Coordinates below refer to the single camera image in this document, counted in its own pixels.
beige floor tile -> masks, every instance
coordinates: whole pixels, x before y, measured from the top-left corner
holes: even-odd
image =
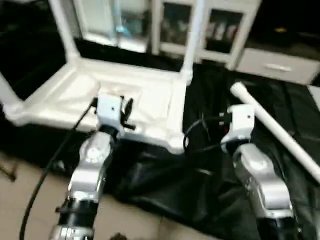
[[[159,216],[107,196],[99,206],[96,239],[107,240],[115,233],[121,233],[130,240],[156,240],[160,221]]]
[[[218,240],[218,238],[202,234],[164,217],[160,224],[158,240]]]

white plastic fitting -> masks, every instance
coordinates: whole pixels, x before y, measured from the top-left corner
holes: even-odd
[[[254,114],[273,133],[273,135],[289,150],[299,163],[320,184],[320,167],[312,157],[294,140],[289,133],[255,100],[242,82],[234,83],[231,93],[245,104],[254,107]]]

cabinet drawer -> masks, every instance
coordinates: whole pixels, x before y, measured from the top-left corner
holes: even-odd
[[[238,72],[298,84],[310,84],[320,70],[320,62],[306,58],[246,48]]]

white pipe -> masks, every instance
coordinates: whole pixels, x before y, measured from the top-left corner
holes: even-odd
[[[184,55],[183,65],[180,71],[182,78],[185,79],[188,84],[191,83],[193,77],[194,59],[199,46],[199,37],[201,35],[200,31],[202,29],[205,7],[206,0],[196,1],[191,22],[191,28],[188,33],[186,51]]]
[[[71,34],[70,27],[60,1],[61,0],[49,0],[49,3],[51,5],[57,29],[63,42],[66,58],[69,61],[79,57],[80,54]]]
[[[320,167],[311,156],[294,140],[289,133],[255,100],[243,83],[231,86],[231,93],[245,104],[254,107],[254,114],[273,133],[273,135],[295,156],[299,163],[320,184]]]

silver arm segment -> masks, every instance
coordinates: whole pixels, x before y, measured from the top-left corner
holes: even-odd
[[[238,147],[233,155],[233,164],[257,218],[294,216],[285,182],[276,175],[270,158],[256,145],[247,143]]]
[[[113,137],[96,132],[80,148],[80,161],[74,170],[61,208],[59,223],[50,240],[92,240],[93,223],[102,197],[106,169],[112,160]]]

